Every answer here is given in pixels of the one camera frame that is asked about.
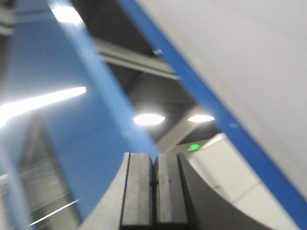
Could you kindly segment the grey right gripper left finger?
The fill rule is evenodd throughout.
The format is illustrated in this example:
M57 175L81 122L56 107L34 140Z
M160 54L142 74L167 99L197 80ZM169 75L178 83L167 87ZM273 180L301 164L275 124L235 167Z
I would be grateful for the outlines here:
M153 227L152 159L148 153L124 154L107 191L81 230L150 230Z

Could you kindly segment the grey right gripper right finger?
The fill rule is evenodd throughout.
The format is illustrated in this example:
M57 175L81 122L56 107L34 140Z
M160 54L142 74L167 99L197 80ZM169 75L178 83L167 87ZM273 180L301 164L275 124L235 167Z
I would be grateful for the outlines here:
M156 230L266 230L214 191L182 153L160 153L154 164Z

